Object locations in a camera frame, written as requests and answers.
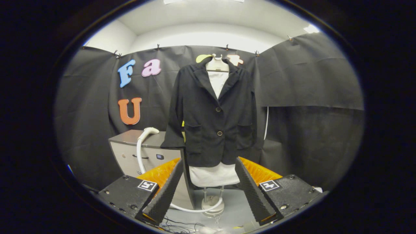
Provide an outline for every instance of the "blue letter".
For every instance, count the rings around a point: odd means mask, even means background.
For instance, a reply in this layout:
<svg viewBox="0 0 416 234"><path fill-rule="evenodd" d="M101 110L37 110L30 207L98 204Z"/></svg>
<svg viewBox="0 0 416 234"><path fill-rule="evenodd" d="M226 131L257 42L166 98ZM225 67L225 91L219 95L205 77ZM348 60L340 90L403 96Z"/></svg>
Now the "blue letter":
<svg viewBox="0 0 416 234"><path fill-rule="evenodd" d="M129 77L129 75L133 74L132 66L135 64L136 64L136 61L132 59L128 63L124 64L121 68L119 68L118 72L120 73L120 79L121 79L120 88L130 83L131 78Z"/></svg>

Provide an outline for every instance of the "jacket sleeve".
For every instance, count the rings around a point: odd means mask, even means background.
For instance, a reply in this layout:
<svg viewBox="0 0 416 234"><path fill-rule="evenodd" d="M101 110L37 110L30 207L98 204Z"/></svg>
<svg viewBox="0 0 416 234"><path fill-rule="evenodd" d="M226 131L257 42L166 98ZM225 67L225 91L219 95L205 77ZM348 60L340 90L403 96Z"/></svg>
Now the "jacket sleeve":
<svg viewBox="0 0 416 234"><path fill-rule="evenodd" d="M181 75L179 70L172 89L172 98L169 108L168 126L166 128L165 140L161 148L185 147L182 135L183 121L183 94L181 92Z"/></svg>

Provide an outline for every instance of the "ceiling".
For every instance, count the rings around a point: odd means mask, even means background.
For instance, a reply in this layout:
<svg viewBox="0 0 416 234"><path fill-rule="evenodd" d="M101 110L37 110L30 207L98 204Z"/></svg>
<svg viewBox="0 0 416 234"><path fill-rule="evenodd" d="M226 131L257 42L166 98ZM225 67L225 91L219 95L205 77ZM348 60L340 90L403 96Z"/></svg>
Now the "ceiling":
<svg viewBox="0 0 416 234"><path fill-rule="evenodd" d="M221 23L250 27L281 38L307 33L309 23L265 0L184 0L165 5L151 0L119 19L137 35L190 23Z"/></svg>

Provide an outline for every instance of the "letter u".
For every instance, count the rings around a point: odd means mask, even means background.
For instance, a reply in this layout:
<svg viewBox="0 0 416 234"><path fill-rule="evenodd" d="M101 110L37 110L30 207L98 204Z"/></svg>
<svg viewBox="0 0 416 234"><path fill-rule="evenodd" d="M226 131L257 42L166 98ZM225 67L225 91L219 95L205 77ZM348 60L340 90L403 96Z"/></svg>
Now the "letter u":
<svg viewBox="0 0 416 234"><path fill-rule="evenodd" d="M129 114L127 113L127 104L129 103L128 99L121 99L119 100L118 104L120 106L120 117L123 123L133 125L139 122L140 120L140 103L141 98L135 97L131 100L133 103L133 118L129 117Z"/></svg>

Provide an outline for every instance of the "jacket collar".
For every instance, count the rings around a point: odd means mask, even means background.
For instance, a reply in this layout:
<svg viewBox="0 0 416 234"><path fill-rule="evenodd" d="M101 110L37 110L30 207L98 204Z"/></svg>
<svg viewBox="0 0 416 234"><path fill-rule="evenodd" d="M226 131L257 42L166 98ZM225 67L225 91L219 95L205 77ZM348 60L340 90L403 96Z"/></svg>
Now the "jacket collar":
<svg viewBox="0 0 416 234"><path fill-rule="evenodd" d="M227 91L229 91L234 86L240 77L237 74L237 67L234 66L234 64L232 64L228 59L222 59L223 62L228 64L230 72L228 74L228 79L225 82L223 89L221 90L220 96L217 99L217 96L215 95L214 89L212 88L211 82L209 80L208 72L206 70L206 64L212 59L212 57L207 57L202 60L196 65L197 69L193 73L199 81L198 85L202 88L205 88L211 94L211 96L218 101Z"/></svg>

